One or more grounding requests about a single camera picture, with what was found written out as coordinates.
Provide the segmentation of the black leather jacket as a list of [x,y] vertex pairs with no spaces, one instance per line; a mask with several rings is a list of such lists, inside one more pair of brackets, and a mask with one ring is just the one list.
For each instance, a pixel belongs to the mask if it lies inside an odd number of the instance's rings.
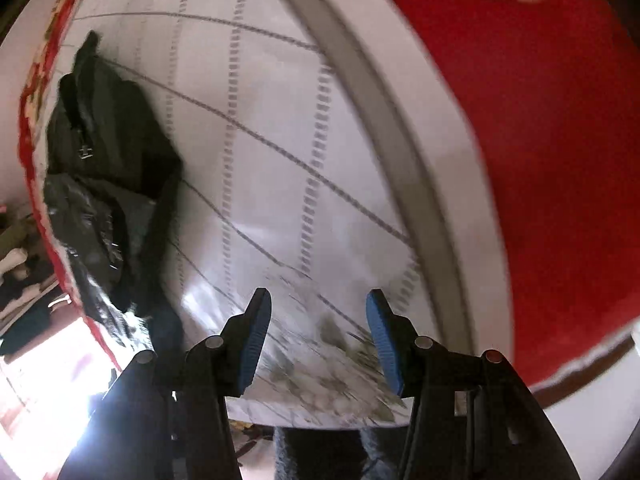
[[85,314],[120,344],[178,356],[180,318],[160,286],[182,162],[142,88],[89,32],[58,83],[43,195]]

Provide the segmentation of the clothes rack with garments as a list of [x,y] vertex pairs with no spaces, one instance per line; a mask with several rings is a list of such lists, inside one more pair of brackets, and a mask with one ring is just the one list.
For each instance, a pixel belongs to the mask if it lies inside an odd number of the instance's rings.
[[11,362],[78,319],[33,216],[1,206],[1,356]]

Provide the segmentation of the red floral blanket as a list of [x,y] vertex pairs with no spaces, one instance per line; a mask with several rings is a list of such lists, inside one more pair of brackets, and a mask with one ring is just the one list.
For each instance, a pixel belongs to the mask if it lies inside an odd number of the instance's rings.
[[[60,1],[18,106],[41,233],[35,123]],[[606,0],[390,1],[477,140],[506,254],[507,357],[532,390],[559,385],[639,316],[638,46]]]

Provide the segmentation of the dark fuzzy robe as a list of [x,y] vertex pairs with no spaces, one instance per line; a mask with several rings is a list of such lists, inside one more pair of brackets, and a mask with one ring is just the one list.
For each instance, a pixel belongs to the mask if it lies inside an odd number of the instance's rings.
[[276,479],[397,479],[407,427],[312,430],[277,427]]

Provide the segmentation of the white diamond-pattern scarf cloth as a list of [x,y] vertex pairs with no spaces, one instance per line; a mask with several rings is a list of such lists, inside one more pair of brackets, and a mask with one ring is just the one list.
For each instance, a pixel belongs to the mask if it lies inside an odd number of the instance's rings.
[[[182,162],[160,286],[182,352],[271,295],[256,373],[228,403],[257,425],[398,426],[367,321],[379,289],[448,350],[514,352],[506,254],[462,107],[390,0],[61,0],[35,123],[44,202],[58,83],[89,32],[138,84]],[[120,344],[88,315],[119,362]]]

